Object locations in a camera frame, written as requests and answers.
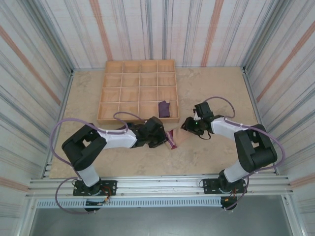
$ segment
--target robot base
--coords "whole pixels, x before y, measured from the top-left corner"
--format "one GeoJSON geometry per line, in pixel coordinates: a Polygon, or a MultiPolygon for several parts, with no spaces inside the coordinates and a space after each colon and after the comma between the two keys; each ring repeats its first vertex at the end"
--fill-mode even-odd
{"type": "Polygon", "coordinates": [[[245,181],[240,179],[230,184],[230,186],[222,188],[222,185],[217,178],[205,178],[202,180],[203,191],[205,194],[230,194],[243,193],[245,190],[245,181]]]}
{"type": "Polygon", "coordinates": [[[76,180],[73,188],[74,196],[115,196],[116,180],[100,180],[92,187],[87,187],[82,180],[76,180]]]}

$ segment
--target ventilation grille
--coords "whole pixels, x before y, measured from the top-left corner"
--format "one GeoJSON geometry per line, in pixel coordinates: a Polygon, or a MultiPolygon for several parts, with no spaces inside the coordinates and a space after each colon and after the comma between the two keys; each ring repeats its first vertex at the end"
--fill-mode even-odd
{"type": "MultiPolygon", "coordinates": [[[[101,202],[103,199],[89,199],[101,202]]],[[[95,208],[85,206],[86,199],[60,199],[64,208],[95,208]]],[[[97,207],[221,207],[221,197],[187,197],[187,198],[112,198],[109,203],[97,207]]],[[[58,208],[54,199],[41,199],[37,208],[58,208]]]]}

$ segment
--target purple object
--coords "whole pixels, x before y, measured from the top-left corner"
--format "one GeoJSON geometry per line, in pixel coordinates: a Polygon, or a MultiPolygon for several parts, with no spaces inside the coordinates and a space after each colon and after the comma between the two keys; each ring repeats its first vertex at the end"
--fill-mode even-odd
{"type": "Polygon", "coordinates": [[[167,103],[166,101],[162,101],[158,104],[158,117],[159,118],[170,117],[169,103],[167,103]]]}

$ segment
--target striped wall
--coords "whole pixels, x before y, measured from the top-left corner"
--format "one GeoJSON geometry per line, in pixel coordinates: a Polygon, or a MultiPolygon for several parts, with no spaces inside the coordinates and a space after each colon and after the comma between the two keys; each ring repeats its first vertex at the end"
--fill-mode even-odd
{"type": "Polygon", "coordinates": [[[315,235],[315,1],[287,3],[248,73],[263,123],[286,149],[280,172],[315,235]]]}
{"type": "Polygon", "coordinates": [[[279,0],[34,0],[75,68],[243,65],[279,0]]]}
{"type": "Polygon", "coordinates": [[[0,235],[12,235],[31,178],[40,178],[69,72],[23,1],[0,4],[0,235]]]}

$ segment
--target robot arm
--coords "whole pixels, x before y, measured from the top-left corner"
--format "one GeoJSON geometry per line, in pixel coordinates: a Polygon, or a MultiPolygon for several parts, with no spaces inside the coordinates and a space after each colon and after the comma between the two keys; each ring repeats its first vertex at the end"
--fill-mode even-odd
{"type": "MultiPolygon", "coordinates": [[[[207,131],[209,137],[210,133],[220,134],[235,141],[238,161],[219,174],[220,188],[224,192],[231,191],[249,173],[276,162],[277,153],[267,136],[229,124],[221,115],[214,116],[207,102],[195,105],[194,112],[194,118],[188,117],[182,125],[184,130],[198,136],[207,131]]],[[[266,131],[261,124],[253,127],[266,131]]]]}
{"type": "Polygon", "coordinates": [[[62,149],[92,195],[100,187],[100,178],[92,163],[102,150],[137,148],[144,144],[155,148],[167,140],[162,122],[152,117],[145,124],[128,123],[128,131],[123,133],[122,130],[98,132],[85,125],[63,143],[62,149]]]}

